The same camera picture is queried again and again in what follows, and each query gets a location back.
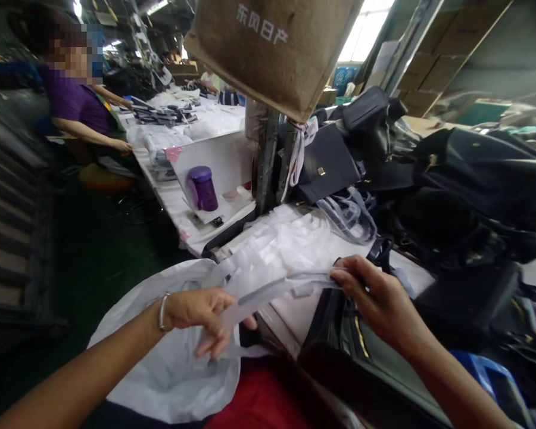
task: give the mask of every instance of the red fabric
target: red fabric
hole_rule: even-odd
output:
[[[232,402],[205,429],[310,427],[276,372],[266,366],[243,369]]]

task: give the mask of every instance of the silver bangle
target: silver bangle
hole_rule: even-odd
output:
[[[170,292],[165,292],[165,296],[163,297],[163,299],[161,299],[161,307],[159,308],[159,329],[162,331],[162,332],[169,332],[172,330],[171,329],[167,329],[165,328],[165,320],[164,320],[164,317],[165,317],[165,301],[167,300],[167,297],[171,295]]]

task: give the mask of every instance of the purple water bottle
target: purple water bottle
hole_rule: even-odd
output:
[[[195,206],[206,212],[219,208],[213,185],[213,173],[207,166],[193,167],[189,170],[187,183],[191,190]]]

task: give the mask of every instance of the factory floor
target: factory floor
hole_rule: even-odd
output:
[[[25,344],[0,358],[0,414],[47,376],[84,351],[104,314],[143,279],[184,260],[165,213],[128,225],[112,201],[81,187],[74,176],[55,206],[54,312],[70,321],[57,340]],[[86,428],[134,427],[94,412]]]

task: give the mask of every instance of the orange stool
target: orange stool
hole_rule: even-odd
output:
[[[112,173],[95,163],[82,169],[79,181],[84,188],[111,197],[127,194],[135,184],[135,179]]]

